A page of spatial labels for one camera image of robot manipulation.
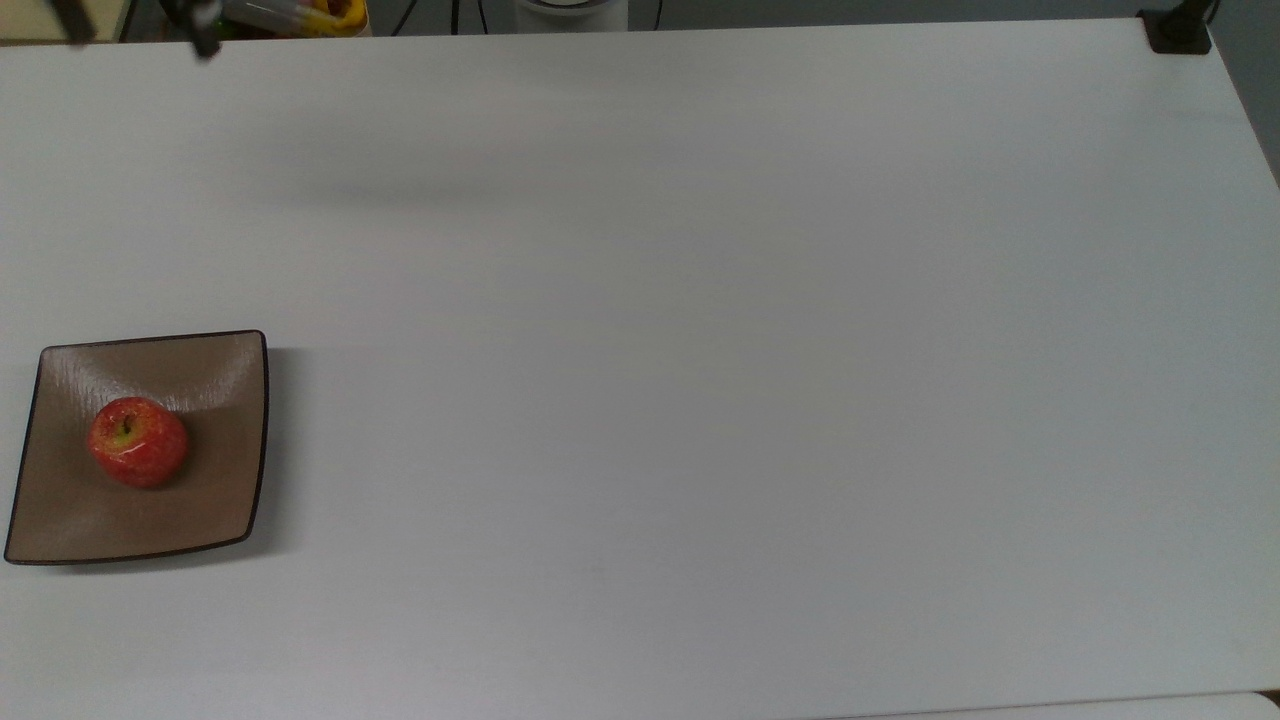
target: brown plate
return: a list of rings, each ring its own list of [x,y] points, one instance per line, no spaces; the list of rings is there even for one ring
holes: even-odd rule
[[[266,377],[259,331],[46,347],[4,559],[109,562],[247,538],[262,486]],[[177,413],[191,438],[178,474],[156,489],[116,483],[84,445],[97,411],[132,395]]]

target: white table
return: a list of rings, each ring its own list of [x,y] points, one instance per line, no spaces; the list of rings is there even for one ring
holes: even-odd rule
[[[0,568],[0,716],[1280,687],[1280,192],[1216,54],[1138,20],[189,53],[0,50],[0,468],[41,347],[257,327],[259,527]]]

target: apple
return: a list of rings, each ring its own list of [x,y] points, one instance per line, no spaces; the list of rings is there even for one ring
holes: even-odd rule
[[[159,402],[122,397],[108,402],[93,418],[88,451],[115,480],[154,488],[187,457],[187,428]]]

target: cable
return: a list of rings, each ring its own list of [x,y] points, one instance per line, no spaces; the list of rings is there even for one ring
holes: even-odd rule
[[[404,27],[404,20],[408,19],[408,14],[413,12],[413,6],[417,5],[417,0],[408,0],[408,8],[404,8],[404,14],[401,15],[401,22],[396,23],[396,29],[392,31],[392,36],[399,35],[401,28]]]
[[[452,8],[449,8],[449,35],[458,33],[458,4],[462,0],[453,0]],[[396,23],[396,29],[392,31],[392,36],[399,35],[401,28],[404,27],[404,20],[408,19],[408,14],[413,12],[413,6],[417,5],[417,0],[408,0],[408,8],[404,8],[404,14],[401,15],[401,22]]]

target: gray floor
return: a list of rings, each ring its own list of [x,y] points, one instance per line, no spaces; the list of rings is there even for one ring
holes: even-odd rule
[[[392,35],[413,0],[367,0],[372,31]],[[460,32],[479,35],[480,3],[494,35],[515,31],[512,0],[462,0]],[[1174,0],[663,0],[660,29],[814,24],[1132,18]],[[653,29],[659,0],[630,0],[632,29]],[[155,0],[137,0],[131,36],[159,22]],[[1280,0],[1222,0],[1212,26],[1258,141],[1280,178]],[[416,0],[401,35],[449,32],[449,0]]]

